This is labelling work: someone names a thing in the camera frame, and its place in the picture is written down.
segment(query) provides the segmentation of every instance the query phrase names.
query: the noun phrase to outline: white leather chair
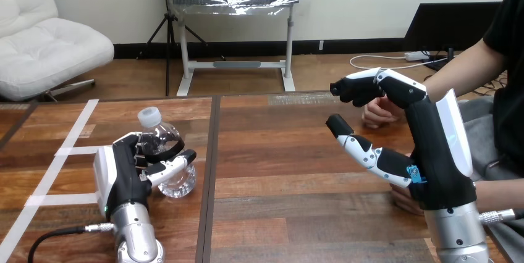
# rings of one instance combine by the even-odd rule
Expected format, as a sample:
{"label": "white leather chair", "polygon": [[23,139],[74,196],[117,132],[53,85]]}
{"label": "white leather chair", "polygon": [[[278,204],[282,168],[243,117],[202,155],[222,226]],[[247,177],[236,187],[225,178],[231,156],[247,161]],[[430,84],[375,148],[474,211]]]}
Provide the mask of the white leather chair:
{"label": "white leather chair", "polygon": [[0,0],[0,96],[21,101],[94,84],[89,80],[49,91],[112,60],[114,47],[107,37],[57,17],[54,0]]}

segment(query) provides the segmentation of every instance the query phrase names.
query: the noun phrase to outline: wooden table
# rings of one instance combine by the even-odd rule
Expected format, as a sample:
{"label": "wooden table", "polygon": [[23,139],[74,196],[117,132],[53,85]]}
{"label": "wooden table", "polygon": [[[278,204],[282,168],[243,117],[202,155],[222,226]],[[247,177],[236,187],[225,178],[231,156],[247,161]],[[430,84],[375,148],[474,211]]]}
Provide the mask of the wooden table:
{"label": "wooden table", "polygon": [[[81,147],[141,130],[136,116],[148,106],[198,153],[191,194],[171,199],[154,190],[149,199],[166,262],[434,260],[424,219],[394,207],[389,185],[346,155],[324,123],[338,112],[375,146],[410,152],[407,125],[365,129],[361,110],[328,93],[291,93],[40,104],[17,115],[0,107],[0,127],[10,130],[0,146],[0,262],[11,252],[9,262],[26,262],[51,230],[103,221],[92,194],[95,148]],[[495,262],[505,262],[490,247]],[[114,256],[110,233],[84,234],[46,240],[35,262]]]}

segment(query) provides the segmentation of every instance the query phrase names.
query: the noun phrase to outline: robotic arm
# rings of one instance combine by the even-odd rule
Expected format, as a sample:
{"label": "robotic arm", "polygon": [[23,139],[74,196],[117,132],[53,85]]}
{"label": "robotic arm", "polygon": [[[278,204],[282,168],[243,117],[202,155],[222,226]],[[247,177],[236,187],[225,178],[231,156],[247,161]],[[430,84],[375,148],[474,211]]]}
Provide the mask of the robotic arm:
{"label": "robotic arm", "polygon": [[354,134],[339,114],[331,115],[326,124],[360,165],[410,190],[424,210],[431,240],[443,263],[490,262],[482,223],[506,222],[520,215],[513,210],[479,215],[470,179],[471,154],[453,90],[433,103],[424,85],[380,68],[348,75],[331,84],[330,89],[342,102],[352,101],[356,107],[387,95],[404,109],[415,143],[411,157],[374,148],[370,141]]}
{"label": "robotic arm", "polygon": [[118,262],[163,262],[164,248],[156,240],[149,219],[147,197],[151,188],[170,179],[195,160],[189,149],[163,153],[159,162],[137,167],[141,133],[128,133],[95,156],[96,197],[100,213],[113,223]]}

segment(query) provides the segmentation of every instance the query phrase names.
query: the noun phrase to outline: black monitor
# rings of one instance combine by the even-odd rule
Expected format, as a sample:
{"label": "black monitor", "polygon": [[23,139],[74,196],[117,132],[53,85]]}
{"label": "black monitor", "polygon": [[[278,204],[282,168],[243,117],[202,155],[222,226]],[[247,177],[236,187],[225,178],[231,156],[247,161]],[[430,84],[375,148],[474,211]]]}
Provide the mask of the black monitor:
{"label": "black monitor", "polygon": [[420,4],[404,37],[404,50],[466,50],[483,37],[500,4],[501,2]]}

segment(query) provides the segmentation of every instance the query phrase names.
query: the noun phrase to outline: gray pants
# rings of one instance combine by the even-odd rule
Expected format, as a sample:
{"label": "gray pants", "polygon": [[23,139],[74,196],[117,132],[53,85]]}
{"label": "gray pants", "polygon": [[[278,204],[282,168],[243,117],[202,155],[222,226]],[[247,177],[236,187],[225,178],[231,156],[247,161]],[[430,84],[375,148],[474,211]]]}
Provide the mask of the gray pants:
{"label": "gray pants", "polygon": [[[494,141],[493,97],[460,101],[458,105],[471,150],[473,181],[524,178],[515,167],[498,163],[501,155]],[[494,225],[490,230],[513,262],[524,262],[524,220]]]}

